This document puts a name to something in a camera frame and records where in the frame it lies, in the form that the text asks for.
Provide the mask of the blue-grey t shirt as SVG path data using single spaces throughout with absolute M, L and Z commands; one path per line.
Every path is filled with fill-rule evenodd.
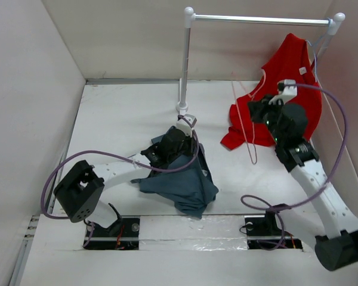
M 174 207 L 185 215 L 200 219 L 209 203 L 216 199 L 218 188 L 214 185 L 206 163 L 203 145 L 199 143 L 197 157 L 181 156 L 169 166 L 177 172 L 155 172 L 146 178 L 134 179 L 145 194 L 157 194 L 174 202 Z

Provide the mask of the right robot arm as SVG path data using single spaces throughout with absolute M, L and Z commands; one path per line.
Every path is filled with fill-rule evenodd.
M 304 138 L 305 109 L 270 95 L 250 101 L 248 108 L 251 120 L 264 124 L 273 137 L 279 161 L 301 186 L 320 219 L 313 222 L 292 206 L 281 204 L 278 214 L 265 217 L 265 230 L 278 234 L 284 229 L 296 236 L 329 271 L 358 262 L 358 218 L 328 181 L 316 150 Z

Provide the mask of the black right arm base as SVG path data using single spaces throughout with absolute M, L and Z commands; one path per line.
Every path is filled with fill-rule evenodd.
M 239 232 L 247 239 L 249 250 L 302 250 L 302 242 L 288 232 L 282 235 L 272 213 L 247 215 Z

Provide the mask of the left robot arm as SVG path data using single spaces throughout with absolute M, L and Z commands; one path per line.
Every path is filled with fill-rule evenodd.
M 121 216 L 110 203 L 101 201 L 102 193 L 114 186 L 160 174 L 182 171 L 186 163 L 175 169 L 170 164 L 180 156 L 196 160 L 199 142 L 193 128 L 172 127 L 161 140 L 131 157 L 117 156 L 114 163 L 90 165 L 81 160 L 74 164 L 54 189 L 54 195 L 72 223 L 89 221 L 108 236 L 121 230 Z

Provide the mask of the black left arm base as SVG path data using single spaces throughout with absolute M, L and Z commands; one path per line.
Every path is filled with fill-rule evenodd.
M 83 248 L 86 250 L 138 250 L 140 217 L 126 216 L 122 217 L 117 209 L 108 204 L 116 220 L 108 228 L 94 223 L 92 228 L 91 221 L 85 221 L 86 233 Z

